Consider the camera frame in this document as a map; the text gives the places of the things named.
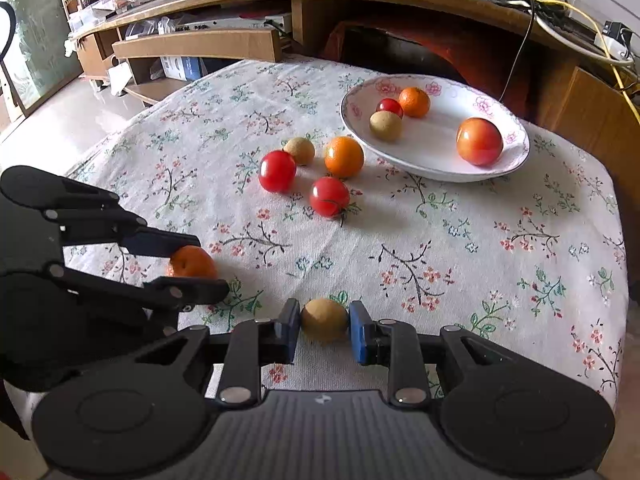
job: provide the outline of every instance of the wooden desk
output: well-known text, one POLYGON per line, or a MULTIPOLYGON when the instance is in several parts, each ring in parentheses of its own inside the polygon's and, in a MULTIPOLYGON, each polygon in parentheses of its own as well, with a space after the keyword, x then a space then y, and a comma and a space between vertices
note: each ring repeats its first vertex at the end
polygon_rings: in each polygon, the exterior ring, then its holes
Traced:
MULTIPOLYGON (((148 67, 154 56, 160 55, 196 55, 201 57, 233 57, 251 59, 280 59, 280 45, 275 34, 249 34, 249 31, 231 33, 229 31, 226 46, 220 41, 201 41, 213 31, 188 32, 175 35, 174 41, 165 41, 161 37, 125 44, 124 32, 127 25, 139 20, 165 16, 176 12, 220 4, 241 4, 256 0, 156 0, 113 18, 82 37, 89 44, 95 41, 103 49, 96 49, 104 56, 113 51, 119 58, 130 60, 134 73, 135 88, 128 91, 138 95, 147 103, 158 101, 163 92, 171 91, 176 85, 148 83, 148 67), (117 31, 120 42, 113 42, 117 31)), ((341 20, 354 16, 356 12, 370 11, 370 2, 400 10, 397 6, 419 7, 437 10, 469 18, 492 27, 524 35, 529 25, 529 17, 517 10, 496 6, 486 0, 279 0, 292 12, 293 38, 302 47, 300 52, 316 56, 324 45, 331 30, 341 20)), ((410 12, 405 7, 402 12, 410 12)), ((216 31, 220 40, 225 31, 216 31)), ((531 39, 540 45, 534 60, 534 77, 531 97, 532 111, 526 119, 539 126, 571 140, 578 147, 587 150, 601 160, 612 175, 620 200, 620 212, 623 225, 626 226, 625 238, 629 256, 629 271, 640 278, 640 234, 634 229, 640 218, 640 186, 636 169, 637 154, 640 153, 640 126, 636 123, 619 92, 612 88, 613 78, 610 69, 598 65, 574 51, 562 46, 547 35, 537 25, 534 26, 531 39)), ((582 46, 597 52, 592 44, 584 42, 582 46)), ((85 63, 82 66, 88 76, 104 78, 103 69, 110 60, 101 58, 99 62, 85 63)))

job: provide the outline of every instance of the glass door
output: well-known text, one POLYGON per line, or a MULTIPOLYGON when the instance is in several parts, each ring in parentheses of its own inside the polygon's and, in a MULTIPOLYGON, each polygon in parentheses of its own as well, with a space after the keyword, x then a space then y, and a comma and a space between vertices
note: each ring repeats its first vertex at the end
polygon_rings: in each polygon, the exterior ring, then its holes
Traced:
POLYGON ((15 10, 14 41, 4 58, 25 116, 82 73, 76 54, 65 57, 69 34, 60 0, 4 0, 15 10))

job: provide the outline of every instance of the yellow cable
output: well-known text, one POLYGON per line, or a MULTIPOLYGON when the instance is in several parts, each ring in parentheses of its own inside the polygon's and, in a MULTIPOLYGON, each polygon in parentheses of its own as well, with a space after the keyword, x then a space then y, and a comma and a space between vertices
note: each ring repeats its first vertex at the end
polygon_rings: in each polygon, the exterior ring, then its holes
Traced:
MULTIPOLYGON (((612 59, 611 58, 611 54, 609 52, 609 47, 607 46, 607 43, 605 43, 605 41, 604 41, 604 36, 602 35, 602 32, 600 31, 600 27, 593 20, 593 18, 591 16, 589 16, 586 12, 583 12, 582 10, 578 9, 578 7, 575 7, 572 4, 569 4, 569 3, 564 2, 562 0, 537 0, 537 1, 539 1, 541 4, 553 3, 553 4, 562 5, 564 7, 567 7, 569 9, 574 10, 575 12, 578 12, 579 14, 583 15, 587 20, 589 20, 589 22, 591 23, 593 28, 596 30, 596 33, 597 33, 598 37, 600 38, 600 41, 602 42, 602 46, 604 47, 604 53, 606 54, 607 58, 612 59)), ((618 69, 614 65, 611 65, 611 69, 613 70, 613 73, 616 76, 616 81, 618 82, 618 86, 620 86, 621 90, 624 89, 625 85, 622 82, 622 78, 620 77, 620 72, 618 72, 618 69)), ((635 104, 633 104, 633 102, 629 98, 629 95, 626 92, 623 91, 622 92, 622 96, 625 98, 625 101, 629 105, 629 108, 631 108, 631 111, 636 116, 636 121, 638 121, 638 124, 640 124, 640 113, 638 113, 638 108, 636 107, 635 104)))
MULTIPOLYGON (((589 20, 591 25, 593 25, 593 28, 595 29, 598 37, 600 38, 600 41, 602 42, 602 45, 604 47, 604 52, 605 52, 605 54, 607 56, 607 59, 612 59, 611 53, 609 52, 609 47, 607 46, 607 44, 604 41, 604 37, 602 35, 602 32, 600 31, 600 27, 593 20, 593 18, 591 16, 589 16, 588 14, 584 13, 583 11, 578 9, 577 7, 573 6, 572 4, 570 4, 570 3, 568 3, 568 2, 566 2, 564 0, 536 0, 536 1, 541 3, 541 4, 552 4, 552 5, 560 5, 560 6, 563 6, 563 7, 567 7, 569 9, 574 10, 575 12, 578 12, 579 14, 583 15, 587 20, 589 20)), ((638 108, 636 107, 635 104, 633 104, 633 102, 629 98, 629 95, 624 91, 625 85, 622 82, 622 78, 620 77, 620 72, 618 72, 618 69, 615 67, 615 65, 611 65, 611 69, 613 70, 613 73, 616 76, 616 81, 618 82, 618 86, 620 86, 620 89, 623 90, 622 95, 623 95, 626 103, 629 105, 629 107, 631 108, 631 111, 635 115, 636 121, 638 121, 638 124, 640 124, 640 113, 638 113, 638 108)))

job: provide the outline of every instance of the tiled floor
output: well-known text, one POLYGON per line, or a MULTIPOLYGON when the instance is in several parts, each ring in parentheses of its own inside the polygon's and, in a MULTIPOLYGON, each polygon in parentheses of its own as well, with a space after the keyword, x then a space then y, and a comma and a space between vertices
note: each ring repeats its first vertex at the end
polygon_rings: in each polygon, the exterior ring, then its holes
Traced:
POLYGON ((109 89, 94 94, 87 81, 75 80, 9 136, 0 134, 0 168, 27 164, 64 173, 88 148, 121 130, 141 110, 142 102, 130 95, 114 97, 109 89))
MULTIPOLYGON (((109 90, 94 94, 89 83, 75 81, 49 100, 3 139, 0 134, 0 168, 29 164, 63 173, 105 134, 121 129, 143 109, 130 96, 113 97, 109 90)), ((640 478, 640 307, 633 303, 623 361, 614 441, 600 468, 609 480, 640 478)), ((588 436, 576 435, 576 439, 588 436)), ((41 476, 44 462, 33 444, 21 441, 0 424, 0 471, 11 478, 31 480, 41 476)))

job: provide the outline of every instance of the box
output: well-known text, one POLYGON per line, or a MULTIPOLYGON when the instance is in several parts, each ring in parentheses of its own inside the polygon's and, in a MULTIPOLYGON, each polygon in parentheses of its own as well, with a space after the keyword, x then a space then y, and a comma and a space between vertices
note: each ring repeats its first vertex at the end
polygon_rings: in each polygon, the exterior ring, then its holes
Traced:
POLYGON ((190 16, 175 27, 176 32, 187 30, 211 30, 212 28, 276 28, 291 34, 291 13, 265 5, 247 4, 223 9, 209 10, 190 16))
POLYGON ((196 81, 202 77, 197 57, 163 56, 160 58, 164 76, 180 81, 196 81))

